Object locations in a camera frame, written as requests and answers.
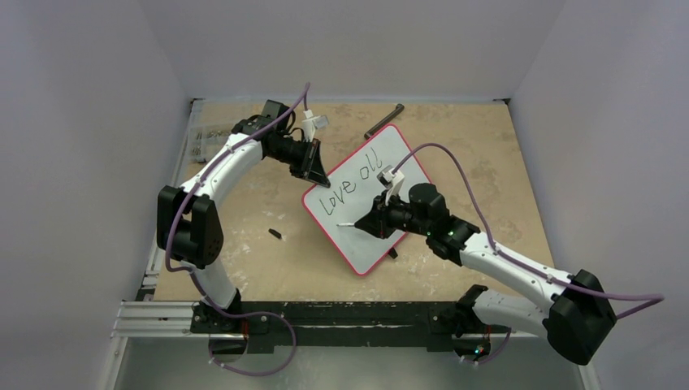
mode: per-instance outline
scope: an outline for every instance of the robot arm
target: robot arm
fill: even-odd
[[[235,125],[225,147],[230,149],[238,142],[251,137],[287,109],[288,107],[282,103],[267,101],[260,115],[243,119]],[[227,277],[223,264],[216,261],[223,247],[223,231],[218,208],[239,179],[265,157],[270,157],[288,164],[292,176],[330,187],[330,181],[321,163],[320,141],[313,137],[316,129],[327,124],[327,119],[324,116],[313,116],[309,110],[307,118],[302,123],[309,131],[300,141],[289,136],[288,118],[285,118],[258,139],[248,141],[232,152],[217,166],[212,162],[222,158],[222,151],[179,188],[166,186],[158,194],[156,241],[159,248],[165,249],[172,220],[183,199],[192,187],[200,182],[209,167],[213,167],[184,210],[185,214],[191,213],[191,220],[180,220],[175,236],[172,237],[171,258],[179,260],[184,267],[193,270],[202,291],[228,313],[241,311],[241,296]]]
[[[456,321],[460,329],[466,321],[508,326],[547,339],[572,362],[585,365],[590,361],[616,323],[613,309],[607,299],[573,291],[552,279],[602,292],[594,275],[586,271],[571,275],[500,245],[502,252],[543,270],[548,278],[507,261],[493,250],[486,233],[450,214],[435,185],[416,184],[409,190],[409,202],[402,201],[397,175],[399,172],[392,174],[390,167],[379,174],[386,189],[375,197],[370,212],[354,223],[355,228],[382,239],[396,230],[425,236],[438,257],[491,276],[524,296],[508,297],[474,286],[458,302],[460,318],[449,314],[444,320]]]

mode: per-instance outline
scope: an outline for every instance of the metal rod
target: metal rod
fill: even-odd
[[[389,124],[391,120],[395,119],[395,117],[398,116],[404,109],[405,109],[404,104],[397,104],[397,106],[395,106],[395,110],[392,110],[392,112],[390,114],[388,114],[388,116],[386,116],[385,118],[382,118],[380,120],[380,122],[376,123],[374,127],[370,128],[370,130],[364,134],[364,139],[371,138],[381,128],[383,128],[383,126],[385,126],[386,124]]]

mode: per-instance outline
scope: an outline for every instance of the wooden board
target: wooden board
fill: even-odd
[[[355,222],[368,213],[373,198],[385,189],[376,176],[381,169],[396,166],[410,152],[400,130],[390,124],[328,172],[330,188],[314,186],[302,197],[306,210],[358,275],[369,273],[405,233],[397,231],[388,239],[380,240],[361,230],[337,224]],[[400,197],[408,202],[409,189],[414,184],[428,183],[428,176],[416,158],[407,161],[403,172],[405,182]]]
[[[388,104],[314,104],[330,125],[318,137],[323,165],[330,171],[364,141],[363,134],[394,108]],[[262,104],[252,112],[260,113]],[[198,121],[222,124],[227,103],[206,102]],[[503,104],[409,104],[394,121],[412,147],[435,141],[461,160],[496,239],[551,266],[529,178],[507,107]],[[453,214],[480,226],[462,180],[448,157],[429,148],[418,160],[445,195]],[[202,165],[191,163],[187,176]],[[477,272],[436,258],[423,237],[409,236],[399,257],[382,261],[367,276],[355,275],[301,205],[310,184],[266,159],[244,176],[220,208],[225,245],[220,259],[245,300],[267,301],[451,301],[472,284],[509,290]],[[283,234],[277,240],[268,233]],[[160,275],[156,300],[197,300],[187,275]]]

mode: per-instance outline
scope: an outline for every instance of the wooden tabletop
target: wooden tabletop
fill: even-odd
[[[330,125],[322,141],[323,165],[330,171],[363,141],[363,134],[394,108],[387,104],[312,104]],[[552,266],[531,184],[504,104],[408,104],[392,122],[413,148],[424,142],[446,145],[459,158],[474,194],[503,245]],[[253,106],[251,114],[261,112]],[[204,102],[197,124],[226,124],[236,106]],[[301,112],[297,116],[300,123]],[[445,196],[450,212],[481,227],[462,179],[437,149],[418,160]],[[202,165],[191,162],[187,177]],[[289,175],[272,159],[245,175],[220,207],[225,242],[219,259],[247,301],[454,301],[472,284],[510,290],[478,272],[437,258],[424,238],[408,235],[369,275],[356,275],[301,204],[311,186]],[[268,229],[282,233],[282,240]],[[196,301],[199,294],[182,272],[160,273],[154,299]]]

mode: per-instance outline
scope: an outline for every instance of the black joint actuator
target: black joint actuator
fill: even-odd
[[[470,330],[481,329],[484,332],[486,324],[482,323],[474,313],[474,305],[479,296],[488,290],[488,287],[474,284],[469,290],[455,303],[453,321],[457,324],[455,330],[456,337]]]
[[[581,270],[571,283],[603,292],[600,281],[585,270]],[[570,362],[585,366],[616,322],[617,317],[607,299],[567,288],[555,297],[543,325],[553,349]]]
[[[280,102],[268,100],[260,115],[241,120],[232,132],[251,136],[288,109],[289,107]],[[311,141],[294,140],[288,134],[288,123],[289,117],[285,117],[273,125],[273,131],[256,138],[256,141],[261,142],[263,157],[274,158],[288,164],[289,173],[294,177],[330,188],[330,180],[321,162],[321,142],[315,138]]]
[[[172,221],[186,196],[184,190],[169,185],[158,193],[156,244],[160,249],[166,248]],[[172,237],[171,258],[184,259],[203,269],[218,257],[223,247],[218,210],[209,197],[193,196],[183,213],[191,213],[191,221],[182,218],[177,225]]]

